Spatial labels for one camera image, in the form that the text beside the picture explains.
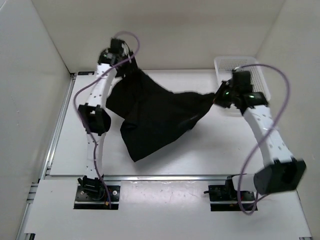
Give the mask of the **black shorts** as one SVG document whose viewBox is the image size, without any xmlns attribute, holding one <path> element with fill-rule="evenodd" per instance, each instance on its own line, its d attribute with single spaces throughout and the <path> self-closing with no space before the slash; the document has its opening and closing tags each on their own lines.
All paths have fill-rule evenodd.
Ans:
<svg viewBox="0 0 320 240">
<path fill-rule="evenodd" d="M 215 93 L 172 92 L 137 69 L 115 84 L 106 108 L 123 118 L 120 134 L 137 162 L 192 130 L 211 109 Z"/>
</svg>

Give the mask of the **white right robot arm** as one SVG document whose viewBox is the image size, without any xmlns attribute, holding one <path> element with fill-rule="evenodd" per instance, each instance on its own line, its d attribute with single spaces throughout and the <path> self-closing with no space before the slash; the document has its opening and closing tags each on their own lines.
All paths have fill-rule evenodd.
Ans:
<svg viewBox="0 0 320 240">
<path fill-rule="evenodd" d="M 215 105 L 230 108 L 234 105 L 250 126 L 257 145 L 244 161 L 248 161 L 260 150 L 263 168 L 256 173 L 232 177 L 232 183 L 225 186 L 224 193 L 230 200 L 238 199 L 243 191 L 260 195 L 290 192 L 297 189 L 307 168 L 303 159 L 297 159 L 284 143 L 276 122 L 271 116 L 269 103 L 262 92 L 254 92 L 248 81 L 233 84 L 232 80 L 222 81 L 215 93 Z"/>
</svg>

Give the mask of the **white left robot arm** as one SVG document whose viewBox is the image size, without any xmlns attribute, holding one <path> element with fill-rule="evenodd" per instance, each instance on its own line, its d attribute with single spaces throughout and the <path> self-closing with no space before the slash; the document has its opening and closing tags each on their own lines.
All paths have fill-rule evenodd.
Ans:
<svg viewBox="0 0 320 240">
<path fill-rule="evenodd" d="M 105 188 L 100 183 L 103 177 L 102 156 L 106 133 L 111 127 L 111 117 L 106 112 L 106 101 L 118 68 L 131 63 L 134 53 L 126 46 L 120 49 L 107 48 L 99 56 L 95 80 L 79 90 L 73 104 L 87 137 L 87 157 L 82 185 L 89 184 L 87 194 L 100 200 Z"/>
</svg>

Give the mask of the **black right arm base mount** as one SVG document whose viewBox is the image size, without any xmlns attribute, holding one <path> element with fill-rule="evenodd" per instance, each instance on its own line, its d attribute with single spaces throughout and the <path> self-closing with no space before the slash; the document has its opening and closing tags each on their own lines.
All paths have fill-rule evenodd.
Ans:
<svg viewBox="0 0 320 240">
<path fill-rule="evenodd" d="M 232 176 L 228 176 L 224 183 L 211 183 L 203 192 L 209 196 L 211 212 L 240 212 L 237 191 L 235 190 Z M 252 191 L 241 191 L 240 200 L 246 212 L 254 208 L 255 194 Z"/>
</svg>

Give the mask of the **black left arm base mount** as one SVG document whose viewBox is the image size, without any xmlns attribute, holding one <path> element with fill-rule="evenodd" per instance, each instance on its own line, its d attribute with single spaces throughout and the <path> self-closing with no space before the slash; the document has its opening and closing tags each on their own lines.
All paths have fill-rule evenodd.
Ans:
<svg viewBox="0 0 320 240">
<path fill-rule="evenodd" d="M 107 189 L 99 178 L 78 178 L 73 208 L 76 210 L 118 210 L 120 185 L 108 185 Z"/>
</svg>

